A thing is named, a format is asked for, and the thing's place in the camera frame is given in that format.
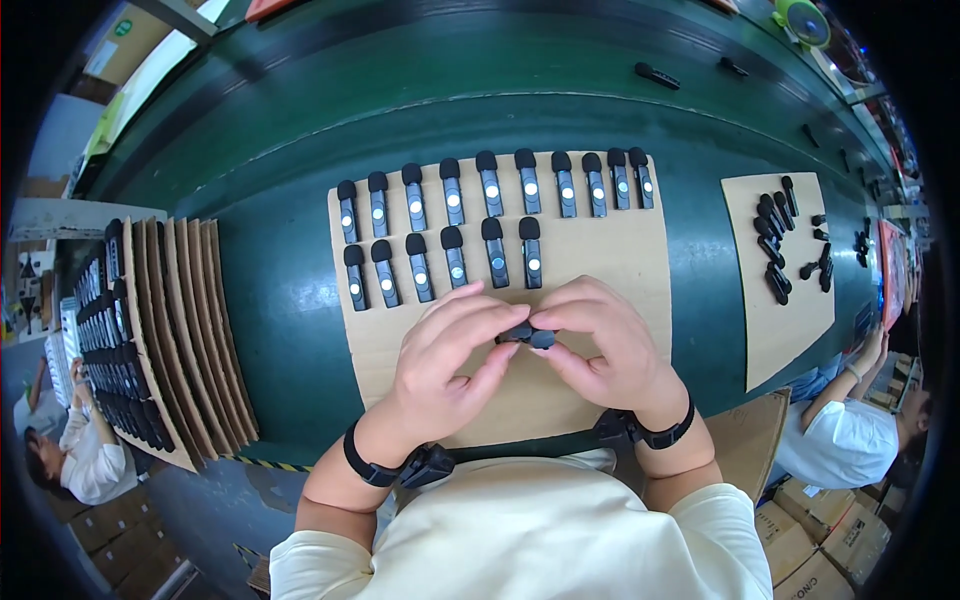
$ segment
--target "yellow black tape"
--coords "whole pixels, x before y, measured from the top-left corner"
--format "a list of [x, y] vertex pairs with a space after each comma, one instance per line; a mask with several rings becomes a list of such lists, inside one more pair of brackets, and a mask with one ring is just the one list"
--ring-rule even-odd
[[287, 463], [275, 463], [273, 461], [261, 461], [258, 458], [247, 458], [246, 456], [235, 456], [231, 454], [222, 454], [223, 458], [231, 461], [240, 461], [247, 465], [260, 465], [266, 468], [282, 468], [283, 470], [292, 470], [299, 473], [309, 473], [313, 467], [301, 467], [300, 465], [288, 465]]

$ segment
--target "person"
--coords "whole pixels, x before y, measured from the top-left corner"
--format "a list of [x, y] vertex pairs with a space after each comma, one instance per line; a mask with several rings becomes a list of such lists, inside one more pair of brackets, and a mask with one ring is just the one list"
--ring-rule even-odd
[[787, 409], [777, 465], [812, 486], [851, 490], [882, 480], [911, 440], [925, 440], [929, 391], [911, 386], [895, 415], [858, 401], [887, 360], [888, 340], [882, 327], [871, 331], [860, 355], [822, 391], [813, 392], [830, 370], [838, 371], [833, 365], [802, 377], [801, 400]]
[[46, 372], [47, 359], [41, 357], [34, 384], [28, 386], [13, 405], [13, 429], [17, 437], [26, 433], [28, 427], [33, 427], [40, 435], [52, 435], [66, 418], [66, 410], [57, 401], [57, 394], [53, 390], [43, 389], [43, 375]]
[[131, 490], [138, 480], [130, 449], [117, 440], [93, 402], [89, 385], [82, 381], [82, 365], [77, 358], [70, 366], [73, 398], [60, 443], [29, 427], [24, 443], [27, 471], [34, 483], [59, 497], [72, 494], [83, 504], [95, 506]]
[[[427, 308], [403, 340], [392, 390], [317, 462], [294, 533], [270, 554], [272, 597], [772, 598], [753, 502], [723, 483], [707, 427], [634, 308], [588, 276], [534, 312], [483, 287], [474, 281]], [[603, 354], [500, 344], [473, 377], [455, 375], [475, 348], [528, 318], [589, 333]], [[345, 441], [362, 462], [399, 467], [476, 417], [518, 351], [542, 357], [587, 401], [633, 411], [650, 431], [689, 423], [669, 447], [635, 446], [648, 477], [642, 500], [596, 469], [605, 448], [477, 460], [419, 488], [374, 547], [374, 512], [390, 490], [361, 478]]]

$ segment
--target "green sign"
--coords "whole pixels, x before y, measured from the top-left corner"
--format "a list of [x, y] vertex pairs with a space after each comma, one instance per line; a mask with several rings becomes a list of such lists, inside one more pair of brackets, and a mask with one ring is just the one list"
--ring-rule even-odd
[[113, 34], [117, 37], [123, 37], [133, 29], [133, 24], [129, 19], [124, 19], [117, 23], [117, 26], [113, 28]]

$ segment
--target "dark hair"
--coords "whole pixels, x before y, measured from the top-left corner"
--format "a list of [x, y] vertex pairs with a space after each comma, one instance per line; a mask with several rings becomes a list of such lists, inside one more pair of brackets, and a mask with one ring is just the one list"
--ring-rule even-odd
[[[920, 414], [933, 414], [933, 398], [928, 397], [924, 405], [920, 407]], [[890, 485], [894, 488], [909, 490], [917, 483], [917, 477], [920, 475], [920, 465], [924, 461], [926, 454], [926, 432], [921, 431], [910, 438], [906, 443], [903, 452], [897, 455], [893, 465], [887, 470], [887, 478]]]
[[23, 432], [23, 446], [26, 450], [27, 457], [27, 473], [41, 490], [48, 491], [60, 500], [75, 500], [76, 498], [70, 493], [70, 490], [60, 485], [60, 481], [47, 477], [47, 467], [43, 464], [43, 460], [40, 459], [39, 453], [34, 450], [32, 446], [32, 444], [38, 443], [39, 437], [39, 434], [37, 434], [33, 427], [27, 427], [27, 430]]

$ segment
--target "black hair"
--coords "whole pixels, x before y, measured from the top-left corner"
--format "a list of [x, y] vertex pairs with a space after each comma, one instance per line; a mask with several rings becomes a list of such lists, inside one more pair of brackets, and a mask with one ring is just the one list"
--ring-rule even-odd
[[47, 477], [47, 467], [40, 459], [39, 453], [34, 450], [34, 444], [38, 443], [39, 434], [33, 427], [27, 427], [23, 432], [23, 446], [27, 458], [27, 474], [34, 480], [34, 483], [41, 490], [46, 490], [60, 500], [75, 500], [76, 498], [70, 490], [60, 485], [60, 481]]

